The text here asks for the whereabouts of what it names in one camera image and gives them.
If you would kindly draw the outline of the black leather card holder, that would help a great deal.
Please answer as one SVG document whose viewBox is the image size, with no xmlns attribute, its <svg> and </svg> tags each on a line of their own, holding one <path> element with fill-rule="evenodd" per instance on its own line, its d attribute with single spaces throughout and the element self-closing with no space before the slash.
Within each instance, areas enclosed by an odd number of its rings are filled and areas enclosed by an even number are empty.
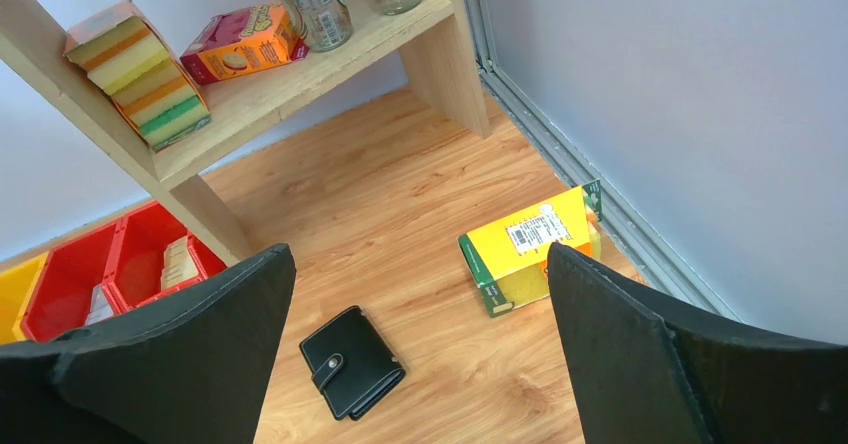
<svg viewBox="0 0 848 444">
<path fill-rule="evenodd" d="M 357 305 L 310 334 L 299 349 L 313 385 L 336 420 L 359 420 L 406 376 L 398 357 Z"/>
</svg>

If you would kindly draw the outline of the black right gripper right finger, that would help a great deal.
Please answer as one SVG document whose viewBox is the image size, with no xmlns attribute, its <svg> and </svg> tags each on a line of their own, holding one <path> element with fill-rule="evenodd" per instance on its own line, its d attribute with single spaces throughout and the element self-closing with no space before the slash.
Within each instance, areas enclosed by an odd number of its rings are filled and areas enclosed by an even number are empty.
<svg viewBox="0 0 848 444">
<path fill-rule="evenodd" d="M 550 300 L 589 443 L 843 443 L 847 349 L 704 311 L 561 245 Z"/>
</svg>

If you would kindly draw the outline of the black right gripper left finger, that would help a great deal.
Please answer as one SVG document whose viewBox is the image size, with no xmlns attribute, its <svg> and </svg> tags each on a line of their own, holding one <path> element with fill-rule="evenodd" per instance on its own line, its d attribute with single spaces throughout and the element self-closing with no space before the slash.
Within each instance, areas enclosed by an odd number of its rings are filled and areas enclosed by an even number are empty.
<svg viewBox="0 0 848 444">
<path fill-rule="evenodd" d="M 5 443 L 250 443 L 296 277 L 275 244 L 168 297 L 1 349 Z"/>
</svg>

